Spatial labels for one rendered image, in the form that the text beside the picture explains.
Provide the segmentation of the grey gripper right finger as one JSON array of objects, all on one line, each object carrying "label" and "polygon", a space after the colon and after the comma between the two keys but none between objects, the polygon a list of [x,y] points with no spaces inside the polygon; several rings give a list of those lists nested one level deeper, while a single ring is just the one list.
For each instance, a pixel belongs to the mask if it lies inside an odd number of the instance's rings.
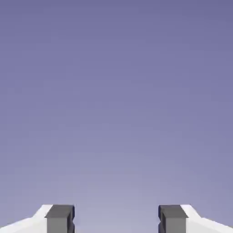
[{"label": "grey gripper right finger", "polygon": [[233,227],[201,217],[190,204],[159,205],[158,233],[233,233]]}]

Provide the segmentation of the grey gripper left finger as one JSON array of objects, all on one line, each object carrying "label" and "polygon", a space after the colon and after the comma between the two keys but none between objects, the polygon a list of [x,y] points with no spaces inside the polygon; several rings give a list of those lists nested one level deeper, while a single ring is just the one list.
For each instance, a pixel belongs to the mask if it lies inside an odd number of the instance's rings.
[{"label": "grey gripper left finger", "polygon": [[75,233],[74,205],[43,204],[30,218],[0,227],[0,233]]}]

